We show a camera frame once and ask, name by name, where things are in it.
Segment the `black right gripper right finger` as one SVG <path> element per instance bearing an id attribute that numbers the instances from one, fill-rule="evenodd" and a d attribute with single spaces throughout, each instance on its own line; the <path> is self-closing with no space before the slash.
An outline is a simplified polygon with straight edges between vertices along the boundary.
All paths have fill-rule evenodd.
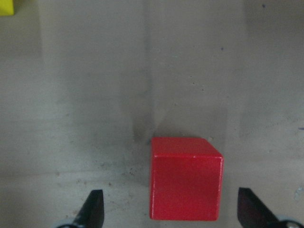
<path id="1" fill-rule="evenodd" d="M 237 218 L 243 228 L 281 228 L 282 224 L 250 188 L 239 188 Z"/>

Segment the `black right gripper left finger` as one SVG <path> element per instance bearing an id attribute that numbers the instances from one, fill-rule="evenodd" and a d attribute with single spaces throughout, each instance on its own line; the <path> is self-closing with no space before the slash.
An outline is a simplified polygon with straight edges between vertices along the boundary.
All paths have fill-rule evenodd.
<path id="1" fill-rule="evenodd" d="M 102 228 L 104 218 L 103 190 L 92 190 L 72 222 L 72 227 Z"/>

